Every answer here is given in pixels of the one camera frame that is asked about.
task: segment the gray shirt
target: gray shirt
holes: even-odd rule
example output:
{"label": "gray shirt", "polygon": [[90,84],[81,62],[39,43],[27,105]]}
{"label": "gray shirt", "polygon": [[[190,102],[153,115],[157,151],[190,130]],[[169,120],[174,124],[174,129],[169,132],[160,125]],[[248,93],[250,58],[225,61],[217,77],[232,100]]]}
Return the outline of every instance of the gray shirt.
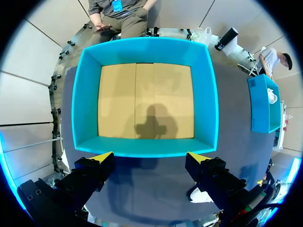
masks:
{"label": "gray shirt", "polygon": [[127,14],[129,11],[141,8],[147,0],[121,0],[123,10],[114,12],[112,2],[115,0],[89,0],[89,15],[102,12],[108,17],[118,17]]}

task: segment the person wearing cap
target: person wearing cap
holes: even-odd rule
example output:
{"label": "person wearing cap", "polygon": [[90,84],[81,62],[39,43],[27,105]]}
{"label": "person wearing cap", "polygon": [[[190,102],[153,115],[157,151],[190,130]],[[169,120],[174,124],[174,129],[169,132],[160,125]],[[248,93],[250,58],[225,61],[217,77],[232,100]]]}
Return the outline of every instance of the person wearing cap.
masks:
{"label": "person wearing cap", "polygon": [[274,67],[279,62],[289,70],[291,70],[293,67],[293,62],[289,54],[281,53],[272,47],[266,48],[259,56],[259,62],[257,64],[258,74],[266,74],[269,78],[273,79]]}

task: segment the person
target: person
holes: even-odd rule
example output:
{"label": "person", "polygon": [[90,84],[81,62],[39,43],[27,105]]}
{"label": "person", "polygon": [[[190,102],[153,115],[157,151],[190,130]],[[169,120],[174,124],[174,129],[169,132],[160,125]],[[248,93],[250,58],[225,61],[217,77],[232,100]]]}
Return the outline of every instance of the person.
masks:
{"label": "person", "polygon": [[89,0],[89,18],[101,36],[121,32],[121,39],[140,37],[147,28],[148,11],[156,1]]}
{"label": "person", "polygon": [[273,69],[279,62],[289,70],[293,67],[289,54],[281,53],[272,47],[266,48],[259,56],[257,64],[258,74],[266,74],[269,78],[273,79]]}

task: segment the blue plastic bin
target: blue plastic bin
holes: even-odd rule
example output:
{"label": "blue plastic bin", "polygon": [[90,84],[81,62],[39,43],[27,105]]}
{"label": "blue plastic bin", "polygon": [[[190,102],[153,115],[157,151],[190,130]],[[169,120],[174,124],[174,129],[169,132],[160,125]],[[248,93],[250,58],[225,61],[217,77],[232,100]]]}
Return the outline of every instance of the blue plastic bin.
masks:
{"label": "blue plastic bin", "polygon": [[[281,125],[279,87],[265,74],[248,79],[251,101],[251,130],[271,133]],[[278,100],[269,104],[267,88],[273,90]]]}
{"label": "blue plastic bin", "polygon": [[[167,63],[191,67],[195,136],[193,139],[122,139],[98,136],[97,109],[103,66],[126,63]],[[185,156],[215,151],[219,110],[214,70],[205,45],[158,37],[130,38],[85,48],[77,68],[71,105],[75,148],[123,157]]]}

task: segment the cardboard bottom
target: cardboard bottom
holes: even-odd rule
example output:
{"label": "cardboard bottom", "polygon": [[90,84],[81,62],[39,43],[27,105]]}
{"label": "cardboard bottom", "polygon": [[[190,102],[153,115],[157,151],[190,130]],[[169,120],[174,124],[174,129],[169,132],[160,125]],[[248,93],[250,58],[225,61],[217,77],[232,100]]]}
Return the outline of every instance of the cardboard bottom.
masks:
{"label": "cardboard bottom", "polygon": [[127,139],[193,138],[190,67],[161,63],[102,67],[98,135]]}

